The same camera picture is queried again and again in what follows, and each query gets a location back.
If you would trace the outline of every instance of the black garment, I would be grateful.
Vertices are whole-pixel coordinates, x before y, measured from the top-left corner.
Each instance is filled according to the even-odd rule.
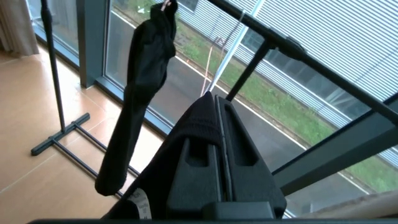
[[[163,12],[161,6],[152,6],[150,19],[137,27],[131,40],[123,108],[95,182],[102,195],[114,195],[126,181],[146,108],[163,86],[167,64],[175,55],[178,4],[172,0]]]
[[[104,218],[137,219],[137,208],[128,198],[140,188],[147,194],[152,218],[165,219],[167,199],[186,138],[221,147],[220,128],[210,92],[183,114],[149,165]]]

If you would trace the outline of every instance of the clothing label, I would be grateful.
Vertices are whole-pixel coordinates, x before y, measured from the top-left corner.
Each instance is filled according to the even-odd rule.
[[[129,197],[129,200],[136,204],[140,219],[152,219],[149,200],[144,190],[137,188]]]

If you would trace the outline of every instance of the wire hanger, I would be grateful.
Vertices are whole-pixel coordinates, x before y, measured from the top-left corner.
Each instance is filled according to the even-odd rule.
[[[170,0],[164,0],[162,8],[160,9],[161,11],[164,11],[164,9],[166,8],[166,6],[171,5]]]

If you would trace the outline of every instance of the asphalt pavement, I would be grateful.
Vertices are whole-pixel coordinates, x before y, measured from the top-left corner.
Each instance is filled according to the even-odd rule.
[[[126,65],[131,26],[111,15],[107,71],[118,73],[116,80],[126,79]],[[185,110],[200,96],[204,77],[177,58],[172,58],[167,67],[167,80],[151,102],[151,107],[175,123]],[[225,96],[219,87],[214,95]],[[249,135],[271,171],[303,153],[304,149],[271,124],[254,114],[241,103],[233,101],[234,107]],[[311,186],[287,196],[288,210],[296,216],[321,208],[358,198],[366,193],[339,174],[331,175]]]

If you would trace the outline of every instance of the floor grout line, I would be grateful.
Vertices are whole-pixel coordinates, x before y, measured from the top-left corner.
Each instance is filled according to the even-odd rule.
[[[50,160],[51,158],[53,158],[54,156],[56,156],[57,153],[54,153],[54,155],[48,157],[46,160],[44,160],[43,162],[41,162],[39,165],[35,166],[33,169],[31,169],[30,171],[28,171],[26,174],[24,174],[22,177],[18,178],[16,181],[14,181],[13,183],[11,183],[10,185],[8,185],[7,187],[3,188],[2,190],[0,190],[0,194],[2,194],[3,192],[7,191],[8,189],[10,189],[12,186],[16,185],[19,181],[21,181],[22,179],[24,179],[25,177],[27,177],[29,174],[31,174],[33,171],[35,171],[37,168],[39,168],[41,165],[43,165],[45,162],[47,162],[48,160]]]

